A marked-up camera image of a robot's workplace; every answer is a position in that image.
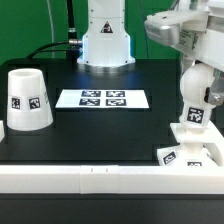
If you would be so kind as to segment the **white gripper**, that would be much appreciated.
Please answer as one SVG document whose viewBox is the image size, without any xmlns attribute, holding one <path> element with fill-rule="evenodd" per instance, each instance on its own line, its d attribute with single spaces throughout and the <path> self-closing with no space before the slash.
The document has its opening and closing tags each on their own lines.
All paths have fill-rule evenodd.
<svg viewBox="0 0 224 224">
<path fill-rule="evenodd" d="M 204 101 L 224 103 L 224 0 L 173 0 L 168 10 L 148 15 L 147 36 L 215 68 Z"/>
</svg>

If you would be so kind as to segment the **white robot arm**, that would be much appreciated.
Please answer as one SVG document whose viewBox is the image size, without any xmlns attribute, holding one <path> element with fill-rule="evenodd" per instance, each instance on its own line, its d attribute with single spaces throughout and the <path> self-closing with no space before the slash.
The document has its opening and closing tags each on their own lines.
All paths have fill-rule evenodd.
<svg viewBox="0 0 224 224">
<path fill-rule="evenodd" d="M 88 0 L 80 68 L 112 73 L 135 62 L 124 16 L 125 0 Z M 149 39 L 213 67 L 207 100 L 224 103 L 224 0 L 174 0 L 168 10 L 149 15 L 144 27 Z"/>
</svg>

